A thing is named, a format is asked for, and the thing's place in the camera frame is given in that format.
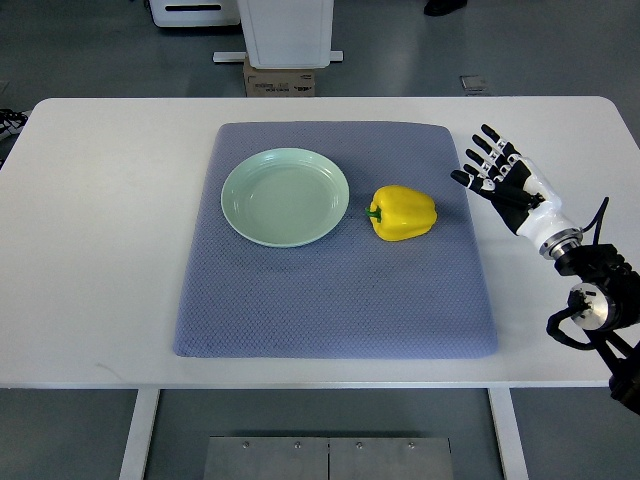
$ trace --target pepper stem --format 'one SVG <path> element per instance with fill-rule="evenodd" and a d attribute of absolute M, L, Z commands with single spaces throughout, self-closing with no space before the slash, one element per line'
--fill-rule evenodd
<path fill-rule="evenodd" d="M 371 211 L 369 207 L 365 207 L 364 211 L 367 212 L 367 216 L 378 220 L 378 223 L 382 222 L 382 210 L 380 210 L 379 206 L 376 205 L 376 209 L 374 211 Z"/>

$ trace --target gray floor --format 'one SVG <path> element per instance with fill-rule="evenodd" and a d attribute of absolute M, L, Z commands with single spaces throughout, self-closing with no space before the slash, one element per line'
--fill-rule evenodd
<path fill-rule="evenodd" d="M 424 1 L 335 0 L 333 48 L 345 61 L 317 72 L 317 95 L 464 96 L 459 77 L 476 74 L 492 95 L 607 97 L 640 142 L 640 0 L 470 0 L 442 18 L 424 16 Z M 238 28 L 159 29 L 142 0 L 0 0 L 0 108 L 50 97 L 240 97 L 241 66 L 211 55 L 241 50 Z M 12 144 L 0 142 L 0 157 Z M 442 419 L 453 417 L 433 403 L 438 395 L 465 411 L 448 433 Z M 210 430 L 437 431 L 461 445 L 456 478 L 500 478 L 482 392 L 276 397 L 165 392 L 148 478 L 198 478 L 190 462 L 202 460 Z M 291 417 L 278 405 L 300 397 L 308 408 Z M 243 402 L 262 407 L 243 417 L 234 408 Z M 518 390 L 514 404 L 530 478 L 640 478 L 640 418 L 606 389 Z M 0 391 L 0 406 L 0 478 L 116 478 L 130 392 Z"/>

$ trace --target cardboard box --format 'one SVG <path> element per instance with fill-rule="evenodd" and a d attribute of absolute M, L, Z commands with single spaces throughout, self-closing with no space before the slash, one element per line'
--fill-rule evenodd
<path fill-rule="evenodd" d="M 247 97 L 315 97 L 313 69 L 256 69 L 244 59 L 244 88 Z"/>

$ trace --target yellow bell pepper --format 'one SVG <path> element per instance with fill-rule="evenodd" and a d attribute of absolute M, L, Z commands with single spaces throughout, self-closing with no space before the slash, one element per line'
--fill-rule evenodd
<path fill-rule="evenodd" d="M 433 198 L 402 185 L 380 188 L 365 211 L 375 232 L 388 242 L 425 234 L 438 218 Z"/>

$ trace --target plate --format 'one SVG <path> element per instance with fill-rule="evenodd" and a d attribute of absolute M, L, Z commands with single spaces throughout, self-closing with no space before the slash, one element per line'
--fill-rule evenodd
<path fill-rule="evenodd" d="M 328 158 L 277 148 L 247 158 L 222 186 L 222 212 L 243 237 L 268 247 L 297 247 L 329 233 L 349 204 L 349 185 Z"/>

